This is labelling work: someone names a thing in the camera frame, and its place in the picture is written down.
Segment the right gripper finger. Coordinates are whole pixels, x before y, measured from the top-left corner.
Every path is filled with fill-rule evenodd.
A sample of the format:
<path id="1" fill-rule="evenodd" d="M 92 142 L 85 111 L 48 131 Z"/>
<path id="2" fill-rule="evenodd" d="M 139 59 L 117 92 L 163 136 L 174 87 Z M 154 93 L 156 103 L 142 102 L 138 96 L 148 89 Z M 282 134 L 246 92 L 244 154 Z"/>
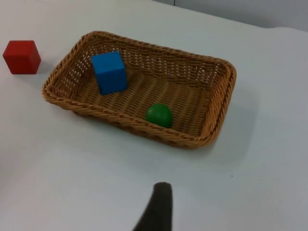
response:
<path id="1" fill-rule="evenodd" d="M 133 231 L 172 231 L 172 213 L 172 186 L 167 182 L 158 182 Z"/>

